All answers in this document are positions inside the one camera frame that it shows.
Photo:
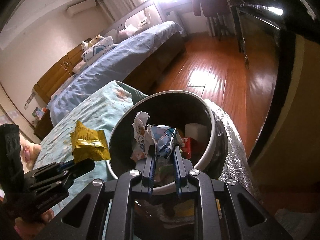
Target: sleeve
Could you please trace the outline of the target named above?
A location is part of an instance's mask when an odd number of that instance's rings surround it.
[[[201,16],[200,0],[192,0],[193,14]]]

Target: yellow wrapper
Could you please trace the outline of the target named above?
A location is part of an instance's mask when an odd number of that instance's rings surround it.
[[[75,163],[90,158],[94,161],[110,160],[110,153],[103,130],[85,127],[79,120],[71,134],[72,155]]]

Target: white rim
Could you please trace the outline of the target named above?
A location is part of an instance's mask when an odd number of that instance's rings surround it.
[[[164,92],[159,92],[159,93],[156,93],[154,95],[151,95],[151,96],[148,96],[144,99],[142,99],[141,101],[139,101],[138,103],[136,103],[134,106],[132,106],[128,111],[126,111],[124,113],[124,115],[120,118],[120,120],[117,122],[116,126],[112,129],[111,131],[111,134],[110,134],[110,138],[112,137],[116,127],[118,126],[118,124],[122,121],[122,119],[124,119],[124,117],[133,109],[135,108],[136,106],[142,104],[144,101],[146,101],[147,99],[149,98],[152,98],[152,97],[156,97],[158,95],[163,95],[163,94],[168,94],[168,93],[184,93],[184,94],[189,94],[195,98],[198,98],[199,100],[202,101],[202,103],[205,105],[205,107],[207,108],[208,110],[208,113],[210,115],[210,118],[211,118],[211,135],[210,135],[210,139],[209,139],[209,143],[208,145],[215,145],[215,123],[214,123],[214,117],[213,117],[213,113],[212,113],[212,110],[210,109],[210,107],[206,104],[206,102],[203,101],[203,99],[199,96],[197,96],[196,94],[194,93],[191,93],[191,92],[188,92],[188,91],[183,91],[183,90],[169,90],[169,91],[164,91]],[[209,147],[206,148],[206,150],[204,151],[201,159],[198,161],[198,163],[195,165],[195,169],[198,169],[198,170],[203,170],[207,164],[209,163],[209,161],[212,159],[212,156],[213,156],[213,153],[214,153],[214,150],[210,150]],[[110,164],[110,161],[107,160],[107,167],[108,167],[108,170],[110,171],[112,177],[114,179],[118,179],[118,177],[116,176],[116,174],[113,172],[112,168],[111,168],[111,164]],[[175,186],[175,183],[172,182],[170,184],[167,184],[167,185],[164,185],[164,186],[161,186],[161,187],[155,187],[153,188],[153,195],[166,195],[166,194],[169,194],[169,193],[173,193],[176,191],[176,186]]]

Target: light blue bedspread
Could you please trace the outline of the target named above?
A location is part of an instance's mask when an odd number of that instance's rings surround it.
[[[111,131],[118,120],[130,107],[145,97],[145,94],[119,81],[112,81],[105,85],[73,109],[44,138],[41,142],[42,150],[34,168],[73,159],[70,133],[74,131],[77,120],[91,129],[104,130],[109,142]],[[69,189],[70,196],[53,207],[54,213],[57,214],[93,179],[100,178],[104,181],[112,179],[107,170],[106,161],[96,162],[93,171],[75,180],[74,185]]]
[[[132,70],[179,31],[182,28],[177,23],[164,22],[121,42],[118,47],[101,56],[48,104],[53,126],[110,81],[123,81]]]

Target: bed frame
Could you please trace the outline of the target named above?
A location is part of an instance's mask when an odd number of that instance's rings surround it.
[[[113,29],[118,31],[122,30],[127,19],[153,4],[156,6],[158,12],[160,12],[158,5],[152,0],[148,0],[115,22],[112,26],[102,31],[101,35],[105,35]],[[165,21],[163,14],[159,13],[159,15],[161,20]],[[185,46],[180,33],[175,33],[139,66],[137,66],[123,80],[123,83],[132,86],[143,93],[148,93],[152,84],[160,77],[161,73],[174,59],[174,57],[184,50]],[[54,64],[47,73],[39,79],[37,84],[34,85],[34,90],[45,103],[49,103],[54,92],[73,74],[73,67],[82,60],[82,52],[81,44],[79,44]]]

